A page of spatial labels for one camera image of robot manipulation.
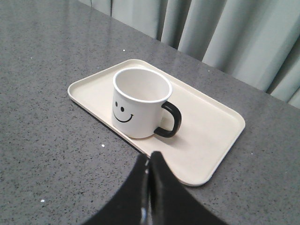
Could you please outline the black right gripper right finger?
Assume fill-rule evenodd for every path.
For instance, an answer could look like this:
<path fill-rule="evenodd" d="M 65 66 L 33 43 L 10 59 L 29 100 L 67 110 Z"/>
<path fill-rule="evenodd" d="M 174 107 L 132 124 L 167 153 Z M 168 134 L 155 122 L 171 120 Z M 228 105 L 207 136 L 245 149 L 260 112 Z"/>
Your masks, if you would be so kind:
<path fill-rule="evenodd" d="M 155 225 L 225 224 L 182 186 L 159 151 L 150 157 L 150 196 Z"/>

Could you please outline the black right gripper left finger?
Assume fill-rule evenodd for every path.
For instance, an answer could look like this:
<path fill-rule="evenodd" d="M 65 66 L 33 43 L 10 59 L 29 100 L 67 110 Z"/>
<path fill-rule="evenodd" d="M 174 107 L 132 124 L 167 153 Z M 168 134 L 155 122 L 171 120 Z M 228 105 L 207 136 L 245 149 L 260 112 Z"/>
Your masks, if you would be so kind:
<path fill-rule="evenodd" d="M 146 225 L 149 209 L 149 159 L 140 154 L 129 176 L 107 204 L 85 225 Z"/>

